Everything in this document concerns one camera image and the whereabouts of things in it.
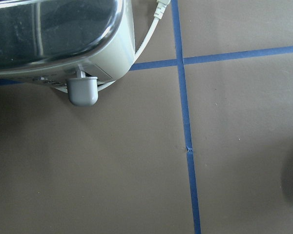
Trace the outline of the silver white toaster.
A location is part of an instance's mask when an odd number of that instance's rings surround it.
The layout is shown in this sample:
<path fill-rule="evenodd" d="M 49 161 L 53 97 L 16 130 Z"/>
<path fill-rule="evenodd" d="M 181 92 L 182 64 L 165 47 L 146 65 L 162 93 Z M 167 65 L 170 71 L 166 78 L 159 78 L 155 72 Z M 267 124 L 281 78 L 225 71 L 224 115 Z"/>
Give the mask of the silver white toaster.
<path fill-rule="evenodd" d="M 0 0 L 0 79 L 68 93 L 91 106 L 134 63 L 129 0 Z"/>

